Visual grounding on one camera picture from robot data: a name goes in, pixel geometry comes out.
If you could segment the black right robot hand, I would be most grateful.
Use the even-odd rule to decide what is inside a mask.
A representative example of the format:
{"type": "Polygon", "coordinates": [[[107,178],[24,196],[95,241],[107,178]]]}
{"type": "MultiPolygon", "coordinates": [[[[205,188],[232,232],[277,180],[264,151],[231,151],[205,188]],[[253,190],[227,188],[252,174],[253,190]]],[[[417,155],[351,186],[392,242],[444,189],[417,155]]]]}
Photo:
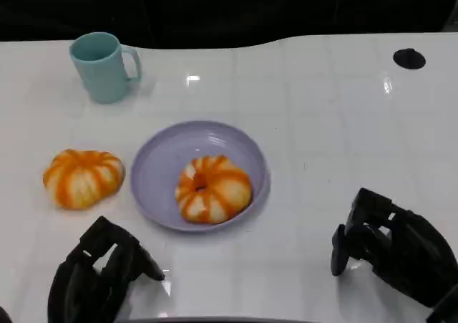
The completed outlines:
{"type": "Polygon", "coordinates": [[[380,279],[426,307],[457,284],[457,260],[443,235],[423,216],[366,188],[359,189],[332,245],[334,276],[349,259],[367,261],[380,279]]]}

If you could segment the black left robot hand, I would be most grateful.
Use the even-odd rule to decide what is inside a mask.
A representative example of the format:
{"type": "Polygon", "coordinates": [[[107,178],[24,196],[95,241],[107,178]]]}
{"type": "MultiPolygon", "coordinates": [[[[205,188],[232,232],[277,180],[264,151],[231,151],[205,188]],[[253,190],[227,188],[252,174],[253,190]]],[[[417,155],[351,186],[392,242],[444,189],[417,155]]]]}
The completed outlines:
{"type": "Polygon", "coordinates": [[[47,321],[113,322],[130,283],[142,274],[165,279],[130,232],[100,216],[59,265],[49,291],[47,321]]]}

